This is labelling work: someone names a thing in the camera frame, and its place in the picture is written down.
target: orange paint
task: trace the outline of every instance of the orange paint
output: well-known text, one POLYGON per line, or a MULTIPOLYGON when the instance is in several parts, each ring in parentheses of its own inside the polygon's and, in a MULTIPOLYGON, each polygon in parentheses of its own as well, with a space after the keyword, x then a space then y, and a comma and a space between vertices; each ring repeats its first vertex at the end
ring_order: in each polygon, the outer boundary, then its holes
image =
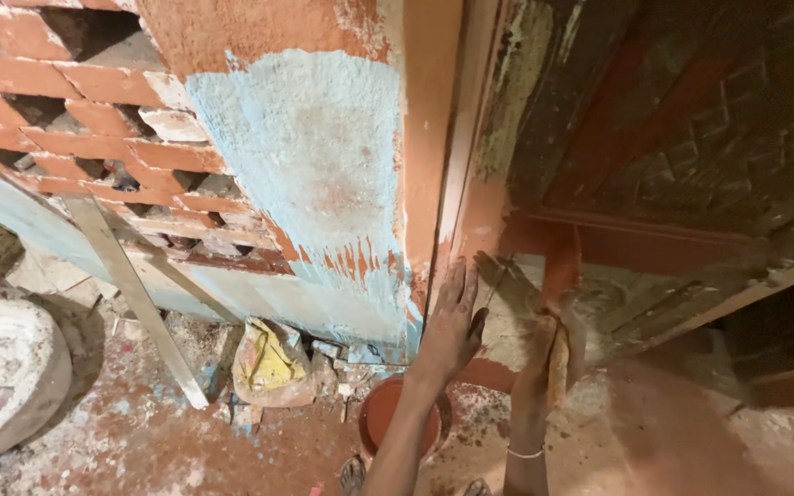
POLYGON ((360 241, 357 242, 357 253, 358 253, 357 270, 360 273, 360 285, 361 287, 366 289, 365 276, 366 276, 367 265, 366 265, 366 259, 363 257, 363 247, 361 246, 360 241))
POLYGON ((262 221, 268 228, 268 231, 274 235, 274 241, 281 246, 281 252, 283 253, 284 260, 287 262, 299 261, 299 252, 295 250, 293 242, 289 240, 287 233, 285 233, 280 227, 278 227, 277 224, 274 223, 274 220, 271 219, 268 212, 262 213, 262 221))
POLYGON ((386 40, 375 40, 383 20, 387 22, 377 14, 375 0, 138 0, 137 4, 169 67, 183 82, 194 73, 226 73, 226 51, 244 62, 287 49, 345 51, 386 62, 390 50, 386 40), (340 23, 347 28, 340 28, 340 23))
POLYGON ((305 252, 305 249, 302 247, 302 244, 300 244, 300 245, 299 245, 299 253, 301 253, 301 254, 302 254, 302 261, 303 261, 303 262, 305 262, 305 263, 307 263, 307 264, 310 264, 310 263, 312 263, 312 259, 311 259, 311 258, 308 256, 308 254, 305 252))
MULTIPOLYGON (((434 253, 461 10, 459 0, 403 3, 407 114, 403 118, 400 171, 406 212, 404 256, 413 273, 420 273, 434 253)), ((426 293, 427 278, 415 280, 417 290, 426 293)), ((424 312, 424 301, 419 309, 424 312)))
POLYGON ((330 259, 330 254, 324 254, 324 263, 326 266, 332 269, 336 269, 336 265, 333 264, 333 260, 330 259))

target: wooden stick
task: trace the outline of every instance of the wooden stick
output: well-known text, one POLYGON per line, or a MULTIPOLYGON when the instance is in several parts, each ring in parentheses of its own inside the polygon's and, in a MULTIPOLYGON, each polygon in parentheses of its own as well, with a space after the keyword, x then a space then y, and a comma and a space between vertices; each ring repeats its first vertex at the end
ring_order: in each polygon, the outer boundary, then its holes
POLYGON ((61 193, 66 202, 66 207, 79 225, 81 231, 87 237, 87 242, 94 247, 94 252, 100 257, 112 281, 121 289, 125 295, 125 300, 137 314, 137 319, 143 325, 164 363, 170 368, 176 383, 182 388, 182 392, 193 407, 203 410, 210 403, 204 395, 201 386, 195 380, 195 374, 186 364, 179 347, 176 345, 173 336, 161 320, 161 315, 152 299, 149 298, 143 282, 137 276, 133 265, 122 249, 121 244, 112 235, 112 230, 106 224, 103 213, 93 197, 78 193, 61 193))
POLYGON ((547 408, 550 411, 562 406, 566 400, 568 381, 568 329, 557 322, 557 330, 550 348, 550 368, 547 375, 547 408))

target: paint bucket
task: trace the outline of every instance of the paint bucket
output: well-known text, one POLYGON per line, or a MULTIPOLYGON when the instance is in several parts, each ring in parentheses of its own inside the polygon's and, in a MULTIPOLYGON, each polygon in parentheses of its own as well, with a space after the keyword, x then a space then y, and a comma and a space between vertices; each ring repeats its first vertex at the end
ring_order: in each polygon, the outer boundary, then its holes
MULTIPOLYGON (((363 450, 369 457, 375 457, 379 452, 402 390, 403 377, 386 378, 369 391, 360 406, 357 426, 363 450)), ((421 462, 432 457, 443 445, 449 434, 451 418, 449 399, 446 395, 441 395, 425 423, 421 450, 425 455, 422 456, 421 462)))

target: finger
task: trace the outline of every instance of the finger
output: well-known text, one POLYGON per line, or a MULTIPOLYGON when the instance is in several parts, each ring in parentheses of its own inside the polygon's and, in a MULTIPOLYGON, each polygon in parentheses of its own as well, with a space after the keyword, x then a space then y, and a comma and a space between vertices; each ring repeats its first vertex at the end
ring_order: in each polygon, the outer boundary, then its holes
POLYGON ((447 278, 443 281, 443 285, 440 286, 440 294, 437 296, 437 306, 446 306, 452 308, 455 306, 455 302, 461 295, 461 287, 458 286, 457 278, 458 278, 458 268, 459 262, 463 261, 463 257, 459 258, 455 262, 449 264, 449 270, 447 271, 447 278))
POLYGON ((464 280, 465 280, 465 273, 468 270, 468 260, 464 257, 458 257, 455 261, 455 274, 454 274, 454 284, 455 284, 455 293, 453 294, 453 303, 458 304, 459 300, 461 299, 461 294, 464 293, 464 280))
POLYGON ((488 308, 481 308, 474 314, 474 318, 470 321, 470 328, 468 335, 470 338, 476 337, 482 343, 482 330, 486 327, 486 317, 489 316, 488 308))
POLYGON ((476 265, 471 265, 468 271, 468 276, 464 281, 464 292, 461 293, 461 301, 459 301, 459 310, 462 312, 470 311, 474 308, 476 301, 476 291, 479 288, 479 277, 477 276, 479 269, 476 265))

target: wrist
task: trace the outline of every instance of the wrist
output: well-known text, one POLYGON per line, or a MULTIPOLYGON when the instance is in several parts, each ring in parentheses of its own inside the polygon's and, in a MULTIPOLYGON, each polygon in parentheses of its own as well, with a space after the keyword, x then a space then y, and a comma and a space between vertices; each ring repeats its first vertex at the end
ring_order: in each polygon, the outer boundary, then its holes
POLYGON ((535 455, 544 445, 547 421, 511 419, 510 448, 523 455, 535 455))
POLYGON ((426 406, 429 410, 445 388, 444 380, 431 378, 429 374, 423 375, 410 368, 403 376, 401 395, 406 395, 413 403, 426 406))

